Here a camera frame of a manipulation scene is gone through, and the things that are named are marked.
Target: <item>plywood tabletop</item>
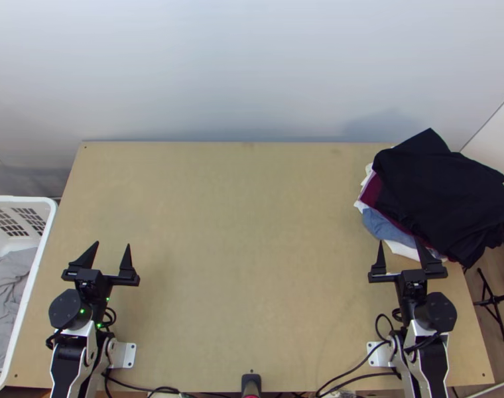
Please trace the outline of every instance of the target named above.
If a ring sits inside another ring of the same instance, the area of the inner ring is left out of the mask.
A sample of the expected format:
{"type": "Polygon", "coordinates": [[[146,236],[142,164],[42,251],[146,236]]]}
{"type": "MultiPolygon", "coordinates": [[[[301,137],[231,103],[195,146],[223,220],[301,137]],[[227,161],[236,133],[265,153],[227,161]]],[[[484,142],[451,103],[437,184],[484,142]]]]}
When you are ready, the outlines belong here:
{"type": "MultiPolygon", "coordinates": [[[[139,287],[115,287],[118,339],[138,345],[115,377],[181,391],[313,391],[357,364],[393,284],[369,285],[378,241],[353,207],[384,144],[84,143],[25,316],[9,384],[50,387],[51,301],[60,274],[95,240],[94,268],[116,273],[127,243],[139,287]]],[[[386,252],[389,269],[418,263],[386,252]]],[[[464,276],[431,280],[455,304],[448,385],[493,382],[464,276]]],[[[363,366],[354,375],[378,372],[363,366]]],[[[401,388],[374,377],[356,389],[401,388]]]]}

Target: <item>folded clothing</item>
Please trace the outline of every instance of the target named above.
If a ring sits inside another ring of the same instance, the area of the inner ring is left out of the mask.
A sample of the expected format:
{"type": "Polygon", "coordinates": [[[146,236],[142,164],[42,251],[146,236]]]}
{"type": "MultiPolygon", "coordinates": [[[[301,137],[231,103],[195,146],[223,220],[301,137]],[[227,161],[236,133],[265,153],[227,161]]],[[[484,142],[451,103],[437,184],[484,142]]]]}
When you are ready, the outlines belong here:
{"type": "Polygon", "coordinates": [[[0,369],[35,254],[36,247],[0,257],[0,369]]]}
{"type": "Polygon", "coordinates": [[[429,129],[374,159],[361,201],[450,259],[471,267],[503,242],[504,175],[429,129]]]}
{"type": "MultiPolygon", "coordinates": [[[[377,210],[370,207],[363,209],[363,224],[377,239],[401,243],[401,245],[414,249],[417,254],[414,236],[401,231],[377,210]]],[[[436,250],[431,248],[428,248],[428,250],[433,257],[437,259],[446,259],[445,256],[439,254],[436,250]]]]}

